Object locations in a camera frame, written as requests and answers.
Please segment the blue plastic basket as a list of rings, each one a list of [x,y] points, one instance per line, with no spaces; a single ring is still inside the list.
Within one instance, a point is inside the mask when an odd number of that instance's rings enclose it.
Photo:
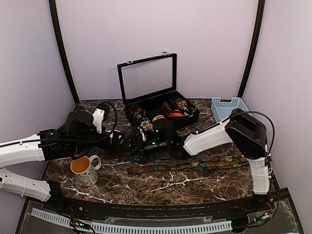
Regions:
[[[249,110],[244,101],[239,97],[233,97],[231,100],[222,99],[220,97],[212,98],[211,111],[216,123],[227,118],[234,109],[240,109],[244,112]]]

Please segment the camouflage patterned necktie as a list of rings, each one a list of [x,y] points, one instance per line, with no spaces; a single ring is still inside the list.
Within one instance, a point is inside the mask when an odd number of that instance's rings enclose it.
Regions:
[[[234,158],[229,161],[205,161],[205,162],[191,162],[188,164],[154,164],[145,166],[133,166],[127,169],[129,174],[155,173],[155,172],[171,172],[171,171],[212,171],[221,169],[233,169],[236,167],[248,166],[249,163],[246,158]]]

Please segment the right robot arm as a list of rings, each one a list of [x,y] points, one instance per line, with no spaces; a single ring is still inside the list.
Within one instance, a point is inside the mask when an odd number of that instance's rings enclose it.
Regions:
[[[269,157],[273,145],[267,142],[266,126],[253,114],[253,111],[236,108],[211,127],[181,137],[169,121],[159,119],[154,123],[154,137],[148,139],[141,133],[129,137],[125,149],[135,157],[136,162],[143,164],[152,154],[167,152],[175,159],[184,160],[208,149],[234,143],[249,163],[255,194],[249,200],[249,208],[258,212],[268,203]]]

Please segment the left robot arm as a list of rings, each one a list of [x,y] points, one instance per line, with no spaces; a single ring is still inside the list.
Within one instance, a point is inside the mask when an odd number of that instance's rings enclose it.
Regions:
[[[50,161],[68,158],[78,159],[88,149],[98,147],[114,150],[125,134],[106,130],[102,122],[108,112],[96,109],[93,114],[84,111],[70,112],[66,122],[58,129],[49,129],[29,137],[10,141],[0,146],[0,189],[20,196],[47,202],[63,213],[69,202],[62,197],[57,182],[35,180],[7,170],[7,166],[31,161]]]

